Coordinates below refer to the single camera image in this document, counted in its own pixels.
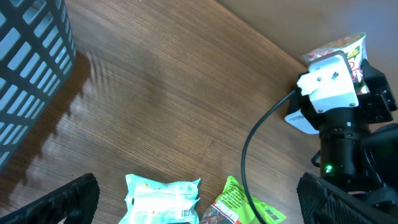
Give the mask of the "green snack bag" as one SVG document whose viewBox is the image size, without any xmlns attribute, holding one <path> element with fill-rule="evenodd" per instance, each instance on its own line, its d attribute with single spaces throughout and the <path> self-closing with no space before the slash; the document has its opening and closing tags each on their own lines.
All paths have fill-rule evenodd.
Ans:
<svg viewBox="0 0 398 224">
<path fill-rule="evenodd" d="M 253 204 L 266 223 L 281 223 L 286 216 L 274 207 L 252 197 Z M 243 186 L 232 175 L 227 178 L 222 193 L 206 209 L 203 224 L 259 224 L 252 211 Z"/>
</svg>

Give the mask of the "instant noodle cup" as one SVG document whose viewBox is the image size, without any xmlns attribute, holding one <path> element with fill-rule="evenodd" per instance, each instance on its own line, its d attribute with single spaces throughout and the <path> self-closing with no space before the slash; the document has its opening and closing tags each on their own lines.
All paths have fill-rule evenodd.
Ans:
<svg viewBox="0 0 398 224">
<path fill-rule="evenodd" d="M 368 56 L 366 53 L 366 33 L 359 32 L 346 37 L 342 37 L 338 40 L 329 42 L 321 47 L 318 47 L 309 53 L 303 54 L 300 58 L 306 64 L 311 61 L 328 55 L 332 52 L 342 50 L 346 59 L 350 65 L 352 71 L 352 81 L 357 94 L 366 94 L 370 90 L 364 81 L 363 70 L 361 64 L 363 60 L 367 60 Z"/>
</svg>

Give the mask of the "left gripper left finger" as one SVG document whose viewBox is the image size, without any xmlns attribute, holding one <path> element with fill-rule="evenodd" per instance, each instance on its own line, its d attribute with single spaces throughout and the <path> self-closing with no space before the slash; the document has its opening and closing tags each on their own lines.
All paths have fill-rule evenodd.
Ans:
<svg viewBox="0 0 398 224">
<path fill-rule="evenodd" d="M 82 223 L 93 221 L 100 189 L 87 173 L 32 203 L 1 217 L 2 224 Z"/>
</svg>

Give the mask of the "light blue tissue pack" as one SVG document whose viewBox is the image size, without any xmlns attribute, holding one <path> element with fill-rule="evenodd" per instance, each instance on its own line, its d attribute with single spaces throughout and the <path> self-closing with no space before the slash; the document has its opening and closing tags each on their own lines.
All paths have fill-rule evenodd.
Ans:
<svg viewBox="0 0 398 224">
<path fill-rule="evenodd" d="M 200 179 L 163 183 L 136 174 L 126 176 L 127 212 L 119 224 L 198 224 L 195 210 Z"/>
</svg>

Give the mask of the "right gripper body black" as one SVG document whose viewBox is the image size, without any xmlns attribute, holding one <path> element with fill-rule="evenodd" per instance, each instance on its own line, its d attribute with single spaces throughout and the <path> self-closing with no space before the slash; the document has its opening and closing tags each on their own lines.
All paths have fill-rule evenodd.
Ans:
<svg viewBox="0 0 398 224">
<path fill-rule="evenodd" d="M 370 124 L 390 122 L 397 103 L 385 74 L 363 60 L 361 68 L 364 81 L 370 92 L 357 95 L 359 106 L 336 108 L 325 113 L 316 113 L 309 97 L 301 95 L 301 90 L 292 97 L 289 114 L 301 110 L 309 123 L 318 131 L 351 127 L 366 130 Z"/>
</svg>

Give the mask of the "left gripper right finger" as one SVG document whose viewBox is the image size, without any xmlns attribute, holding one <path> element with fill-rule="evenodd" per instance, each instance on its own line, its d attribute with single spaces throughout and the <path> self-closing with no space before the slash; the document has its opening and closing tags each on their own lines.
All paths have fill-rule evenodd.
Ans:
<svg viewBox="0 0 398 224">
<path fill-rule="evenodd" d="M 305 224 L 397 224 L 397 191 L 392 187 L 351 195 L 305 173 L 297 193 Z"/>
</svg>

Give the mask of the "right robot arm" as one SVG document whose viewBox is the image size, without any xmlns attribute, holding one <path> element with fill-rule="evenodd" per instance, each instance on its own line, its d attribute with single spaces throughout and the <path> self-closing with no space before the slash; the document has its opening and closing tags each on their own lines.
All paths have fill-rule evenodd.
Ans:
<svg viewBox="0 0 398 224">
<path fill-rule="evenodd" d="M 319 132 L 320 150 L 312 157 L 322 179 L 345 192 L 357 191 L 368 205 L 397 216 L 397 102 L 385 74 L 363 60 L 370 92 L 357 107 L 316 113 L 309 97 L 293 94 L 288 113 L 301 112 Z"/>
</svg>

